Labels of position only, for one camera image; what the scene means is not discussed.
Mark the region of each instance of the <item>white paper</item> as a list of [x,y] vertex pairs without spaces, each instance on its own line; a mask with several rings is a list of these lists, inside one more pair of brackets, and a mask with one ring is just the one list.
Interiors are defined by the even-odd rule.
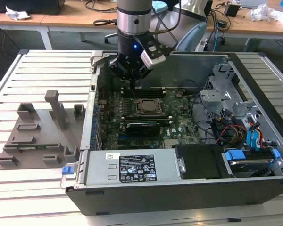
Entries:
[[114,153],[106,153],[106,159],[118,159],[121,153],[114,152]]
[[272,11],[272,12],[268,15],[268,17],[273,18],[273,19],[275,19],[275,20],[278,19],[278,18],[281,17],[281,16],[283,16],[283,12],[277,11],[277,10]]
[[7,6],[5,6],[6,8],[6,15],[13,19],[13,20],[20,20],[20,19],[27,19],[30,18],[30,16],[27,14],[27,12],[17,12],[17,11],[13,11],[11,9],[9,9]]

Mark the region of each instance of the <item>wooden desk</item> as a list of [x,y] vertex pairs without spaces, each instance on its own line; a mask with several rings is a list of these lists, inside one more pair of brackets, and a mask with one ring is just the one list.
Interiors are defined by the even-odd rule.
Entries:
[[[214,0],[212,9],[218,3],[227,2],[225,0]],[[274,8],[275,10],[282,11],[283,8],[280,6],[280,0],[269,0],[269,7]],[[218,11],[224,13],[225,7],[221,7]],[[251,21],[246,17],[249,9],[242,8],[238,11],[236,17],[229,17],[231,20],[231,27],[227,30],[224,35],[230,37],[245,37],[245,38],[264,38],[264,39],[275,39],[275,36],[279,36],[278,39],[283,39],[283,25],[274,19],[270,21]],[[216,13],[217,19],[224,20],[228,22],[228,19]],[[207,32],[213,30],[213,19],[210,16],[208,19],[208,28]]]
[[45,17],[44,14],[30,14],[30,18],[25,20],[12,20],[5,13],[0,13],[0,24],[8,24],[8,25],[36,25],[41,26],[41,21]]
[[[225,0],[214,0],[212,8]],[[281,0],[268,0],[270,7],[280,10]],[[107,0],[99,1],[95,7],[98,9],[108,9],[115,7],[115,3]],[[268,21],[250,21],[246,18],[249,9],[241,9],[236,17],[230,17],[231,28],[224,33],[225,37],[236,38],[261,38],[261,39],[283,39],[283,26],[273,19]],[[116,19],[116,13],[99,13],[88,10],[80,0],[66,0],[61,12],[57,16],[31,14],[30,19],[14,21],[5,14],[0,14],[0,27],[5,30],[30,30],[39,31],[45,48],[52,49],[51,31],[60,32],[79,32],[81,40],[84,41],[84,32],[111,32],[114,33],[117,27],[114,25],[93,26],[93,22],[98,19]],[[221,14],[217,13],[218,19],[227,20]],[[208,19],[208,28],[206,36],[213,31],[213,20]]]

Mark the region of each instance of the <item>black plastic cover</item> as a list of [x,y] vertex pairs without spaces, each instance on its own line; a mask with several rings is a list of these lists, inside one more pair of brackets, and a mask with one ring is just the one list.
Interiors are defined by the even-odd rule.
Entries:
[[232,178],[232,175],[227,173],[221,155],[224,152],[223,148],[217,145],[177,145],[175,150],[177,157],[183,158],[184,161],[184,180]]

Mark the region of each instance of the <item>electronic device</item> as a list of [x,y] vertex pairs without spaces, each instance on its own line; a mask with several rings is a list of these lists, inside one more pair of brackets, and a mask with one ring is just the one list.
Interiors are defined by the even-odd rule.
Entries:
[[235,17],[240,7],[241,5],[238,4],[227,4],[225,7],[225,15]]
[[65,0],[0,0],[0,13],[6,12],[5,6],[14,11],[58,15]]
[[243,8],[257,8],[261,4],[267,4],[267,0],[240,0]]
[[77,173],[66,194],[83,214],[260,204],[283,193],[283,119],[235,53],[174,52],[135,90],[109,69],[116,54],[91,56],[80,157],[64,169]]

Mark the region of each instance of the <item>blue connector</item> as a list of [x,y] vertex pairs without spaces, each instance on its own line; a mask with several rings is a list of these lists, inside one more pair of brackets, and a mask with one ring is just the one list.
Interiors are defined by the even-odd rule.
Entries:
[[62,174],[66,175],[66,174],[74,174],[74,167],[73,166],[63,166],[62,167]]
[[246,157],[245,157],[245,155],[243,153],[243,150],[236,150],[236,149],[228,150],[225,153],[225,156],[226,156],[226,159],[228,161],[230,161],[230,160],[238,160],[238,159],[246,159]]
[[273,154],[274,154],[275,158],[279,158],[281,156],[278,149],[274,149]]

